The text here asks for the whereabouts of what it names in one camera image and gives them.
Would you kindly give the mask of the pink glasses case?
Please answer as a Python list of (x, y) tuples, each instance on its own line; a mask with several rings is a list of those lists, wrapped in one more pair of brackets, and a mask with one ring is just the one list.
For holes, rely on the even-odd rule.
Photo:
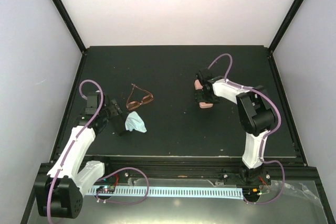
[(203, 94), (203, 86), (201, 85), (198, 79), (194, 81), (194, 88), (195, 88), (195, 101), (198, 103), (198, 106), (201, 109), (212, 108), (213, 104), (206, 101), (205, 96)]

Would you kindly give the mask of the light blue cleaning cloth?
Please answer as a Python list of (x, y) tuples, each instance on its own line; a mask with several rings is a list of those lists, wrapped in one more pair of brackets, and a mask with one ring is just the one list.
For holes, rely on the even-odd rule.
[(125, 129), (130, 132), (132, 132), (133, 130), (141, 132), (141, 133), (147, 132), (144, 121), (135, 111), (131, 112), (127, 116), (126, 121), (125, 121)]

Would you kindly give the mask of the black glasses case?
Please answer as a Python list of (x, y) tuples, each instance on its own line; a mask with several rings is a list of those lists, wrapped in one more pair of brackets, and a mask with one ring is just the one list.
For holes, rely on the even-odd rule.
[(110, 122), (115, 130), (115, 132), (121, 136), (124, 135), (126, 133), (126, 128), (125, 128), (125, 117), (123, 114), (118, 114), (113, 116), (110, 119)]

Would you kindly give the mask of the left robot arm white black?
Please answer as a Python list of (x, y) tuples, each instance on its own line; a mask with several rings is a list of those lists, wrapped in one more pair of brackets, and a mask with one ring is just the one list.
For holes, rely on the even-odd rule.
[(41, 165), (34, 182), (38, 213), (51, 219), (79, 215), (83, 197), (99, 179), (108, 181), (111, 166), (101, 161), (89, 161), (81, 168), (85, 154), (97, 135), (111, 123), (118, 134), (125, 131), (125, 115), (116, 99), (90, 93), (86, 107), (75, 121), (63, 152), (50, 169)]

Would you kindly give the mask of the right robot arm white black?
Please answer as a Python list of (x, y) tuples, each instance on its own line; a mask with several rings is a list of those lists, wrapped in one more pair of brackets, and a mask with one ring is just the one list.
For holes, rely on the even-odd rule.
[(221, 76), (214, 77), (207, 68), (197, 72), (194, 88), (201, 109), (213, 107), (220, 98), (237, 105), (239, 121), (246, 132), (243, 165), (238, 176), (243, 183), (252, 183), (261, 174), (267, 138), (281, 125), (279, 110), (263, 86), (251, 88)]

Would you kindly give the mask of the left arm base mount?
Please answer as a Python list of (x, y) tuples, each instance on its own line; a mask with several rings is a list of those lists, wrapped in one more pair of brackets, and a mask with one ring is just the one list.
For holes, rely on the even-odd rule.
[(103, 177), (101, 177), (99, 180), (107, 180), (111, 177), (115, 177), (118, 176), (118, 181), (121, 181), (124, 178), (128, 178), (130, 176), (130, 167), (124, 167), (121, 169), (118, 169), (110, 174), (104, 175)]

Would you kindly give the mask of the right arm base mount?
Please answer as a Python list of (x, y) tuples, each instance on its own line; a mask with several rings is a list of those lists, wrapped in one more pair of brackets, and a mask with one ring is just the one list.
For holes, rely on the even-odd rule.
[(237, 169), (222, 169), (218, 179), (230, 185), (259, 186), (271, 184), (263, 167), (248, 169), (245, 166), (241, 166)]

